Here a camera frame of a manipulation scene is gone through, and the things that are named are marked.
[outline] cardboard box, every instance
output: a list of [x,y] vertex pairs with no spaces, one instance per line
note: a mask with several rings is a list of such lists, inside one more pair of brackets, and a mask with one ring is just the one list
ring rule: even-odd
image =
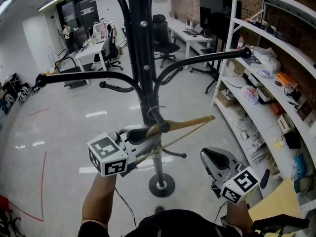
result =
[[228,99],[226,95],[223,93],[223,90],[227,90],[227,87],[222,83],[219,87],[217,98],[225,107],[238,103],[236,98]]
[[244,70],[245,70],[245,67],[240,62],[238,62],[236,59],[230,60],[229,68],[237,76],[242,75]]

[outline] black office chair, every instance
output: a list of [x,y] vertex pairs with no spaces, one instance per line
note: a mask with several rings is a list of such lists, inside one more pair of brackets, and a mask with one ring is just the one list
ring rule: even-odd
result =
[[[104,59],[106,70],[109,71],[110,68],[118,68],[123,70],[124,68],[116,65],[116,63],[120,64],[119,61],[119,50],[113,42],[113,28],[108,25],[109,37],[105,40],[104,43],[104,50],[102,50],[102,57]],[[98,54],[94,56],[94,62],[100,61],[100,57]]]
[[170,55],[180,49],[176,44],[169,42],[168,35],[168,23],[164,15],[154,15],[153,16],[153,30],[154,30],[154,50],[160,53],[160,57],[155,58],[155,60],[161,60],[162,63],[160,68],[163,68],[163,64],[166,60],[176,61],[175,55]]

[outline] plastic bag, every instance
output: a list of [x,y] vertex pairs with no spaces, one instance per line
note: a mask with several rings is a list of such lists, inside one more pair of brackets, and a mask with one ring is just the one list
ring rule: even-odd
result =
[[259,95],[256,90],[256,88],[250,86],[250,85],[245,85],[244,87],[241,88],[242,95],[249,100],[250,103],[256,104],[259,100]]
[[277,60],[277,55],[272,48],[264,49],[258,46],[252,46],[251,52],[265,66],[265,70],[271,74],[277,74],[280,71],[281,63]]

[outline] white shelf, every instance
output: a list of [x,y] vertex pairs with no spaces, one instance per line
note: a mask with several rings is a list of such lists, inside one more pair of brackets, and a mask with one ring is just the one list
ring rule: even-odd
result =
[[[252,147],[252,140],[250,138],[243,140],[239,134],[238,129],[236,129],[235,125],[234,125],[234,120],[236,119],[236,114],[234,112],[234,107],[224,107],[224,105],[216,98],[215,99],[215,103],[218,106],[218,108],[220,109],[220,111],[222,112],[223,116],[225,117],[227,123],[229,124],[229,126],[231,127],[235,137],[237,138],[248,162],[249,165],[251,166],[251,168],[255,171],[255,173],[257,174],[257,176],[259,178],[262,178],[266,169],[269,169],[269,164],[266,160],[263,160],[261,162],[259,162],[258,164],[255,164],[252,160],[251,160],[251,154],[254,152],[254,148]],[[260,187],[260,191],[262,194],[262,197],[266,197],[267,195],[269,195],[275,188],[277,188],[279,186],[279,184],[281,183],[281,180],[276,180],[274,177],[270,176],[267,186],[264,189],[261,189]]]
[[287,145],[283,146],[281,150],[275,147],[274,138],[281,140],[282,131],[277,123],[278,116],[274,115],[270,105],[260,103],[253,105],[242,95],[239,88],[232,86],[242,87],[246,85],[246,81],[242,77],[222,77],[221,81],[237,98],[256,125],[276,161],[282,178],[291,177],[296,151],[289,149]]
[[316,27],[316,12],[295,0],[264,0],[267,4],[282,9]]
[[274,115],[274,113],[270,109],[270,105],[261,105],[260,103],[257,103],[255,105],[251,104],[242,95],[241,90],[239,88],[236,88],[246,85],[246,81],[242,77],[222,77],[222,81],[249,114],[252,121],[260,132],[268,130],[269,128],[277,124],[278,117]]
[[316,139],[313,138],[309,134],[309,127],[308,125],[301,120],[301,118],[297,115],[296,110],[292,105],[288,103],[288,101],[291,101],[295,103],[293,98],[287,97],[284,94],[284,87],[276,86],[274,83],[274,79],[267,79],[263,78],[258,75],[257,71],[259,69],[251,68],[248,66],[248,64],[241,58],[237,58],[237,61],[239,61],[244,67],[246,67],[267,89],[268,91],[277,99],[277,101],[282,105],[286,113],[290,116],[293,123],[295,124],[297,130],[300,132],[309,152],[313,159],[314,165],[316,166]]
[[297,49],[296,47],[292,46],[289,43],[286,43],[280,39],[277,39],[273,35],[267,33],[266,31],[255,27],[252,24],[247,23],[246,21],[234,18],[234,22],[244,26],[253,32],[261,35],[262,37],[265,37],[266,39],[270,40],[280,48],[282,48],[285,52],[287,52],[289,55],[291,55],[295,60],[297,60],[304,68],[307,69],[311,75],[316,78],[316,68],[314,68],[314,62],[311,58],[309,58],[306,54],[304,54],[301,50]]

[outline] computer monitor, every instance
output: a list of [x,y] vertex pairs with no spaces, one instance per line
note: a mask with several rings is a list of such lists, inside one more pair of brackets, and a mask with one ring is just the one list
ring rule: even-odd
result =
[[[224,42],[227,41],[233,0],[199,0],[201,27]],[[241,19],[241,1],[237,1],[236,18]],[[232,48],[237,48],[239,30],[233,34]]]

